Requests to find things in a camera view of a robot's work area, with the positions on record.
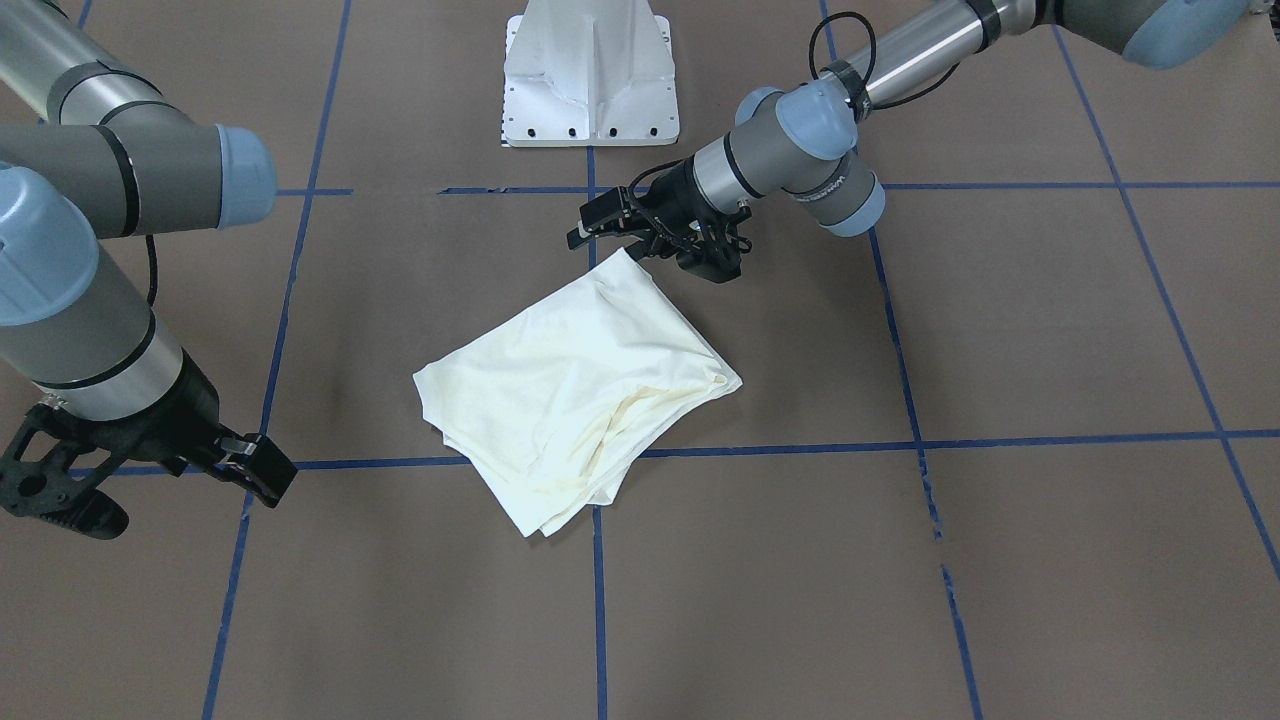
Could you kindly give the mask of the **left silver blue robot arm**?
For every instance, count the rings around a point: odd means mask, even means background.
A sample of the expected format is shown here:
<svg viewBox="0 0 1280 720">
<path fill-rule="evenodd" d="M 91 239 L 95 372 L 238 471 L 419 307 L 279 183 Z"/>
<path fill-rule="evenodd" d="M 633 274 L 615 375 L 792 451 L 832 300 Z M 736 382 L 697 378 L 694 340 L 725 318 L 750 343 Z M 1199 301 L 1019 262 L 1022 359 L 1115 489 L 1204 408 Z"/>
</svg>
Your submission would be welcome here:
<svg viewBox="0 0 1280 720">
<path fill-rule="evenodd" d="M 1001 38 L 1056 26 L 1125 61 L 1162 70 L 1215 45 L 1253 1 L 934 1 L 794 90 L 759 88 L 733 128 L 692 156 L 655 169 L 645 193 L 618 187 L 584 204 L 571 249 L 634 237 L 636 256 L 691 252 L 727 236 L 753 202 L 785 192 L 828 232 L 869 229 L 884 191 L 855 155 L 869 115 L 922 99 Z"/>
</svg>

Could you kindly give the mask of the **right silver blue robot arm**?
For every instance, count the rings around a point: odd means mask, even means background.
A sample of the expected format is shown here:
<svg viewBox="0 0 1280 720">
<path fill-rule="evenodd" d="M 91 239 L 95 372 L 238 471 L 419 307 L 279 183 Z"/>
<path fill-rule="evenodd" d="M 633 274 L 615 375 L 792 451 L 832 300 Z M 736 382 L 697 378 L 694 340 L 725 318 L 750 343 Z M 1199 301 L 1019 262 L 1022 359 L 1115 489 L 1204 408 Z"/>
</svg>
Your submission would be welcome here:
<svg viewBox="0 0 1280 720">
<path fill-rule="evenodd" d="M 100 502 L 128 460 L 276 505 L 293 464 L 220 423 L 218 392 L 102 246 L 264 220 L 266 145 L 192 120 L 55 1 L 3 4 L 3 82 L 41 117 L 3 128 L 3 359 L 44 396 L 3 455 L 3 506 Z"/>
</svg>

